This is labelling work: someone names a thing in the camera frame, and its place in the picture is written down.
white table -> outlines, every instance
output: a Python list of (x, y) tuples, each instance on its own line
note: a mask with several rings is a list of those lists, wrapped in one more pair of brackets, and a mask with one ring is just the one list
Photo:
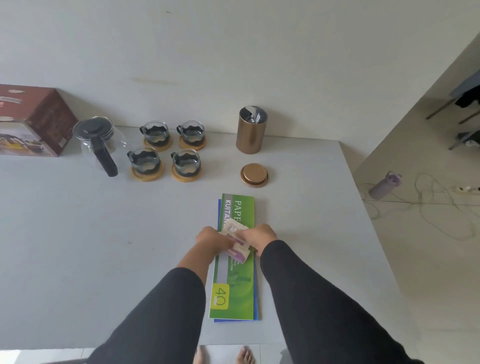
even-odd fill
[[(122, 131), (141, 145), (137, 128)], [(412, 344), (417, 331), (338, 142), (266, 137), (261, 152), (246, 155), (236, 149), (235, 135), (207, 138), (203, 176), (191, 183), (169, 174), (177, 140), (161, 153), (164, 175), (147, 183), (93, 169), (76, 140), (60, 158), (0, 156), (0, 349), (101, 344), (200, 229), (216, 225), (222, 193), (254, 196), (257, 223), (270, 223), (395, 339)], [(240, 180), (240, 169), (252, 162), (267, 167), (265, 187)], [(262, 320), (214, 324), (207, 309), (201, 344), (284, 341), (258, 271)]]

teapot lid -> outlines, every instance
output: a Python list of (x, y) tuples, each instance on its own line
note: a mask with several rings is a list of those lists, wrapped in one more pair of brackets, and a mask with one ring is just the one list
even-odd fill
[(92, 135), (100, 139), (109, 139), (112, 133), (113, 123), (109, 118), (102, 116), (79, 121), (73, 127), (73, 135), (81, 140), (89, 140)]

power strip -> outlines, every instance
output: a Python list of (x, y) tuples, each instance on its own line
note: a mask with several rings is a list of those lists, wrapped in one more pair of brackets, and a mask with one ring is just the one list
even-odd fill
[(478, 194), (478, 195), (480, 195), (480, 187), (457, 186), (457, 187), (455, 187), (455, 193), (457, 193), (457, 194)]

black handle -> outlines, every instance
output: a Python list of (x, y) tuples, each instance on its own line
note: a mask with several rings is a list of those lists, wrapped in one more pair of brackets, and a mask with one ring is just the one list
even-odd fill
[(93, 153), (95, 154), (96, 158), (102, 165), (105, 172), (109, 177), (115, 177), (118, 175), (119, 170), (117, 165), (112, 159), (112, 156), (107, 150), (105, 143), (100, 139), (98, 135), (92, 135), (90, 137), (90, 141), (92, 142)]

hand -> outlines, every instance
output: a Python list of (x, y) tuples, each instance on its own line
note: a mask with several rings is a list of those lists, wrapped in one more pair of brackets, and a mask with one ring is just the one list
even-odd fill
[(202, 244), (214, 249), (215, 255), (224, 252), (231, 247), (235, 242), (233, 239), (227, 238), (225, 235), (219, 234), (211, 226), (205, 226), (197, 235), (197, 244)]
[(258, 256), (262, 255), (269, 243), (276, 240), (275, 231), (267, 224), (257, 225), (253, 229), (237, 230), (235, 235), (253, 246), (257, 250)]

